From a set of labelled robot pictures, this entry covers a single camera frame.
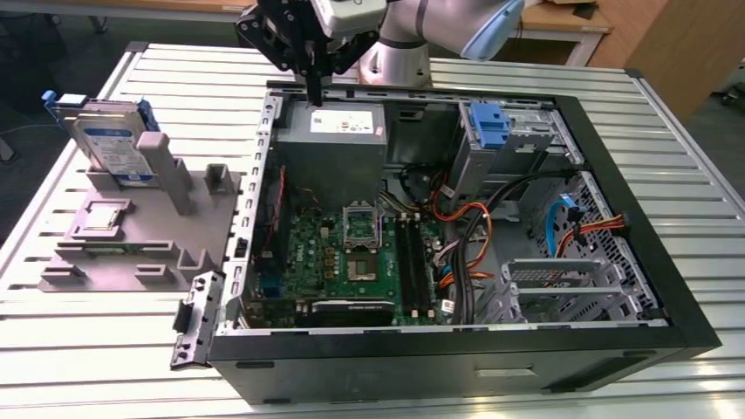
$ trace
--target sticker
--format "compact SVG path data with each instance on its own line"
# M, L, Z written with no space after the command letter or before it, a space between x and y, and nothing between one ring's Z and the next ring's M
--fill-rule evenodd
M329 111L318 109L310 114L310 133L371 134L370 111Z
M454 191L450 189L450 187L446 186L446 185L442 185L442 186L439 187L439 192L442 192L447 198L451 198L453 195L455 194L455 192L454 192Z
M449 299L442 300L442 306L439 307L442 313L454 313L455 312L455 303Z
M607 28L599 26L582 26L582 32L607 32Z
M105 170L122 185L142 185L151 179L151 169L134 148L127 129L85 128L87 144Z

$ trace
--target case latch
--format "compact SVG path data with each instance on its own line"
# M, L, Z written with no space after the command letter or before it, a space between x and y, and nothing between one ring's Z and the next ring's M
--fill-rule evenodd
M173 320L173 330L178 332L178 338L170 356L170 370L211 368L206 362L206 354L214 333L223 285L222 272L202 273L191 281L186 300L178 302Z

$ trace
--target open computer tower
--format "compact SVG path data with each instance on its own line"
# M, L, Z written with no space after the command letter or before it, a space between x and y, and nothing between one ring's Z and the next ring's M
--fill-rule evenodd
M575 98L269 84L254 140L170 363L246 401L587 391L719 346Z

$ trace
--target motherboard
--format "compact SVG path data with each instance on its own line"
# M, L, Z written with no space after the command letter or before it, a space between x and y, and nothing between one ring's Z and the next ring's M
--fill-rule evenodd
M419 243L413 249L402 249L409 243L403 230L415 231L413 239ZM426 254L439 245L439 237L437 222L413 217L365 219L361 214L317 212L294 216L289 222L283 274L261 277L262 318L270 323L266 326L302 326L298 318L318 301L387 304L393 326L443 322L433 305L431 272L423 264ZM349 238L366 239L366 245L349 246ZM411 263L421 266L411 269ZM413 278L411 271L422 277Z

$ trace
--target slotted metal surface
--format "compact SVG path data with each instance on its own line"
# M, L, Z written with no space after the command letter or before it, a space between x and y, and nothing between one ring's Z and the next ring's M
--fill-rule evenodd
M247 406L214 370L167 370L181 293L36 290L82 202L86 162L69 145L0 250L0 416L163 417L306 412L317 417L738 417L745 401L742 209L639 82L615 70L433 60L435 86L578 97L723 346L591 392ZM101 97L143 95L189 167L253 158L266 79L290 79L255 52L150 45L123 55ZM354 75L338 78L354 81Z

